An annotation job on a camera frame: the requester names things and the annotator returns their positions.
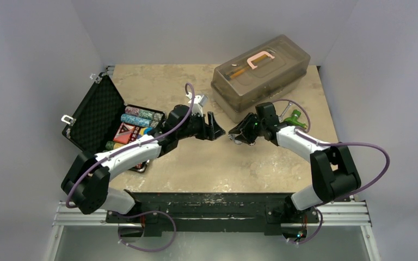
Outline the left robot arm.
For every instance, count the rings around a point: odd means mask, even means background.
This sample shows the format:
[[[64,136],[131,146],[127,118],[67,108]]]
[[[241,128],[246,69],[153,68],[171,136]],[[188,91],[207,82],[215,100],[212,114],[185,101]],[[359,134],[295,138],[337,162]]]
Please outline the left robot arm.
[[[138,220],[140,207],[132,193],[110,188],[110,181],[139,163],[168,154],[182,139],[214,141],[225,135],[213,112],[202,112],[200,98],[174,106],[165,120],[128,145],[98,154],[80,153],[61,183],[66,206],[83,214],[103,209],[119,213],[126,222]]]

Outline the red playing card deck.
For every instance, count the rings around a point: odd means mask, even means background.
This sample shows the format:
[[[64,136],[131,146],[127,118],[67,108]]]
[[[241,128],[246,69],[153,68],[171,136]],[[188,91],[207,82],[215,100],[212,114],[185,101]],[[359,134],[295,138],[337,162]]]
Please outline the red playing card deck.
[[[115,134],[115,137],[113,138],[113,141],[120,144],[128,144],[134,138],[136,129],[137,128],[134,125],[121,123]]]

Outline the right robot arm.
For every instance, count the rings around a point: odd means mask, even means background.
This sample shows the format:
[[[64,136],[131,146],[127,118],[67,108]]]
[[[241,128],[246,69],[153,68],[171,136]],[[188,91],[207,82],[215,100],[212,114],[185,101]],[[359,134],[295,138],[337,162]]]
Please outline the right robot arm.
[[[286,148],[310,163],[311,185],[285,198],[284,214],[290,221],[304,216],[305,210],[331,202],[361,187],[361,179],[347,146],[335,146],[315,139],[298,126],[280,122],[271,102],[256,105],[229,131],[236,144],[253,145],[263,137],[275,146]]]

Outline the blue round button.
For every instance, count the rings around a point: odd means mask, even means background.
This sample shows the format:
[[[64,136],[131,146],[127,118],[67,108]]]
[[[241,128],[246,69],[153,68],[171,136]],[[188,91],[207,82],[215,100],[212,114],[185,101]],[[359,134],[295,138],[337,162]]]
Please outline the blue round button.
[[[145,128],[144,130],[143,130],[143,134],[144,135],[146,135],[148,132],[150,132],[150,131],[152,131],[153,130],[153,128]]]

